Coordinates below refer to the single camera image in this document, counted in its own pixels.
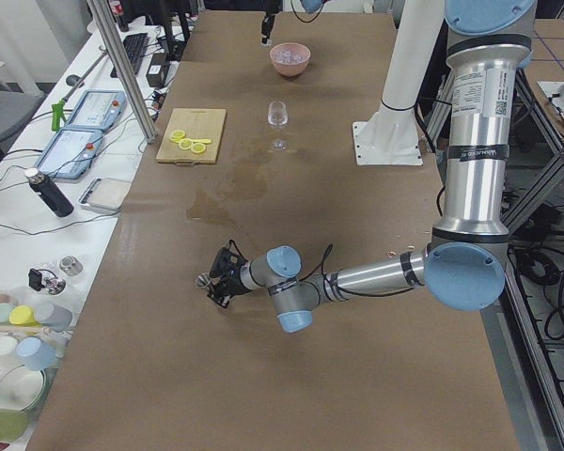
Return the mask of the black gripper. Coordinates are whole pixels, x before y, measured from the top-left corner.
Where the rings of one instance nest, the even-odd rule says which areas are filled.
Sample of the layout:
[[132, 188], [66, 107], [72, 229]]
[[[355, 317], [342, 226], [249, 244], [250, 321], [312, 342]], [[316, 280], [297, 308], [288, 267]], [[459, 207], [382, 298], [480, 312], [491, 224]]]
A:
[[219, 307], [227, 308], [232, 297], [250, 291], [241, 280], [241, 268], [248, 260], [226, 247], [221, 248], [209, 271], [208, 297]]
[[261, 23], [261, 42], [272, 44], [271, 33], [274, 28], [274, 21], [277, 10], [267, 10]]

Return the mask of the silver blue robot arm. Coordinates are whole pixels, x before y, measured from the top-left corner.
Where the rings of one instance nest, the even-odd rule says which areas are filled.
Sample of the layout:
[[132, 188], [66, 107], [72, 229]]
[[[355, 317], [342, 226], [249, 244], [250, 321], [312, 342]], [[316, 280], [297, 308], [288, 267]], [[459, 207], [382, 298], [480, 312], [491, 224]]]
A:
[[[301, 6], [305, 13], [316, 14], [314, 20], [318, 18], [327, 0], [301, 0]], [[269, 46], [272, 44], [271, 34], [274, 29], [276, 15], [281, 11], [281, 1], [264, 0], [264, 18], [261, 22], [261, 44]]]
[[408, 1], [378, 111], [353, 126], [360, 164], [419, 162], [415, 107], [438, 32], [448, 30], [446, 62], [454, 76], [444, 209], [431, 242], [386, 261], [300, 274], [301, 259], [287, 245], [247, 259], [234, 242], [196, 279], [209, 298], [266, 289], [284, 331], [309, 326], [315, 308], [352, 296], [388, 297], [427, 288], [441, 303], [480, 310], [505, 285], [508, 229], [500, 219], [516, 71], [531, 54], [532, 1]]

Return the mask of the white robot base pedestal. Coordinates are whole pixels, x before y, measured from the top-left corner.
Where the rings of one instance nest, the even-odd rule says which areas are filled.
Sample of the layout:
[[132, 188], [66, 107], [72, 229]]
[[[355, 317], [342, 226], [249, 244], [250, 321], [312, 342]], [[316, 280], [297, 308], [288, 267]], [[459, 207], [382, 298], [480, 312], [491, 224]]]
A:
[[443, 0], [404, 4], [380, 107], [353, 123], [359, 165], [421, 165], [414, 107], [445, 18]]

